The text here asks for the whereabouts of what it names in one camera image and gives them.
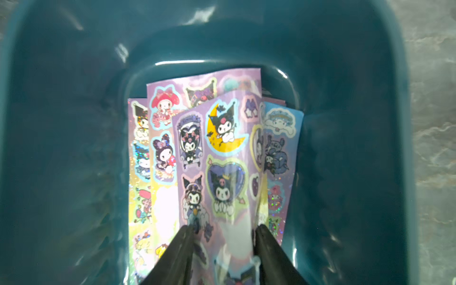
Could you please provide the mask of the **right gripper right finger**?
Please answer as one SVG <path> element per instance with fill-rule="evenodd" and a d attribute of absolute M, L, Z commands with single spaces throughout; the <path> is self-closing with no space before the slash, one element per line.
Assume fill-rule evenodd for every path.
<path fill-rule="evenodd" d="M 261 260 L 261 285 L 309 285 L 264 224 L 255 230 L 254 253 Z"/>

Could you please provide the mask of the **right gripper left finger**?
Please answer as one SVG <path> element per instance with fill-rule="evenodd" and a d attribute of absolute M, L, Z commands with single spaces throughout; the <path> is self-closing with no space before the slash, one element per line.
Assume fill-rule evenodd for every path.
<path fill-rule="evenodd" d="M 194 227 L 182 226 L 142 285 L 189 285 L 194 253 Z"/>

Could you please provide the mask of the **purple Kuromi sticker sheet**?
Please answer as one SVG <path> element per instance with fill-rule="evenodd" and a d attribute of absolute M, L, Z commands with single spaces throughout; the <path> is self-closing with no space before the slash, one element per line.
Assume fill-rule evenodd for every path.
<path fill-rule="evenodd" d="M 194 233 L 192 285 L 257 285 L 263 98 L 235 90 L 173 119 L 179 218 Z"/>

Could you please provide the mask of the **blue glitter sticker sheet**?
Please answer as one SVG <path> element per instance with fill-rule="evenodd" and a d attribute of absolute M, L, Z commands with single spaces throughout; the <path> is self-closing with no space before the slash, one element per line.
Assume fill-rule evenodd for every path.
<path fill-rule="evenodd" d="M 282 244 L 293 182 L 295 180 L 298 145 L 304 113 L 279 104 L 265 102 L 264 163 L 267 175 L 266 226 Z"/>

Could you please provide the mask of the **dark teal storage box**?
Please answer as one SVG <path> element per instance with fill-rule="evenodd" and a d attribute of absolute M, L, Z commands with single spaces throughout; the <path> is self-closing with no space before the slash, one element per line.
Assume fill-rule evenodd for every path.
<path fill-rule="evenodd" d="M 386 1 L 21 1 L 1 49 L 1 283 L 127 275 L 127 98 L 260 67 L 304 112 L 283 248 L 312 285 L 416 285 L 407 64 Z"/>

